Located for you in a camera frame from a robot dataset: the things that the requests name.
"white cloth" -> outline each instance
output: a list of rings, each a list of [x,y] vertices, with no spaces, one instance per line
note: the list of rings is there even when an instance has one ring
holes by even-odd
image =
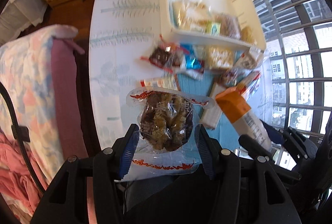
[[[45,0],[9,0],[0,15],[0,45],[16,39],[31,24],[43,21]]]

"white patterned tablecloth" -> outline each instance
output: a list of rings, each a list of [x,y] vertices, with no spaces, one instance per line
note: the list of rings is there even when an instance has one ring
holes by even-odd
[[[93,114],[102,149],[111,147],[131,123],[137,123],[141,107],[126,105],[128,92],[138,87],[142,79],[163,76],[162,70],[139,59],[152,52],[160,33],[159,0],[95,0],[89,72]],[[271,91],[272,82],[268,86],[270,95]],[[258,112],[264,110],[263,117],[271,119],[272,98],[264,101],[263,106],[264,109],[258,107]]]

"black cable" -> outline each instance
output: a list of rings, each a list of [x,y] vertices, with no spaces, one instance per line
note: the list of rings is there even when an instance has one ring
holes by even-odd
[[[23,156],[24,162],[25,162],[25,164],[26,164],[26,166],[27,166],[27,168],[29,170],[29,173],[31,174],[31,177],[34,180],[34,183],[36,184],[37,188],[39,189],[39,191],[42,194],[44,194],[45,189],[43,188],[41,182],[39,181],[39,178],[38,178],[36,172],[34,171],[34,168],[31,165],[31,162],[29,160],[29,157],[28,157],[27,151],[25,149],[24,143],[23,143],[23,141],[21,139],[21,136],[19,135],[19,124],[17,122],[14,105],[12,103],[12,100],[10,99],[10,96],[9,96],[6,88],[4,87],[4,85],[1,82],[0,82],[0,94],[3,96],[3,98],[4,98],[5,102],[6,102],[6,105],[8,107],[9,114],[10,114],[10,117],[12,119],[12,124],[14,126],[14,128],[12,128],[13,135],[14,135],[14,138],[19,143],[19,148],[20,148],[21,154]]]

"orange and white package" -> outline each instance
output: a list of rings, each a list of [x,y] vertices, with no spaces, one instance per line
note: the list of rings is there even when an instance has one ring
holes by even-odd
[[[239,135],[249,135],[263,148],[270,151],[272,143],[263,123],[237,91],[236,87],[226,89],[215,97],[220,109],[229,119]]]

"black pants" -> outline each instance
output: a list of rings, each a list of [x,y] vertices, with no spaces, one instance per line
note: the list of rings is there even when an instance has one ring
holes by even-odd
[[[202,165],[192,174],[180,175],[175,178],[173,182],[166,179],[166,183],[164,183],[166,186],[160,186],[163,188],[162,190],[132,208],[129,206],[125,222],[127,224],[207,223],[215,202],[218,182],[209,179],[204,173]],[[151,180],[153,179],[129,183],[127,205],[130,205],[130,200],[135,200],[134,193],[131,193],[130,188],[135,191],[135,184],[138,184],[136,190],[144,192],[144,184],[151,183]]]

